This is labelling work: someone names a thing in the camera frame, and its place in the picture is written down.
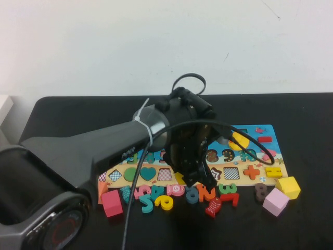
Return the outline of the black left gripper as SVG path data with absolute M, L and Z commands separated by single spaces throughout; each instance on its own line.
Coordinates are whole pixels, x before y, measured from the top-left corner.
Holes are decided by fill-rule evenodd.
M 187 124 L 172 131 L 166 148 L 166 162 L 174 172 L 183 175 L 188 187 L 200 182 L 207 191 L 216 187 L 216 179 L 206 162 L 208 146 L 220 137 L 222 128 L 211 123 Z

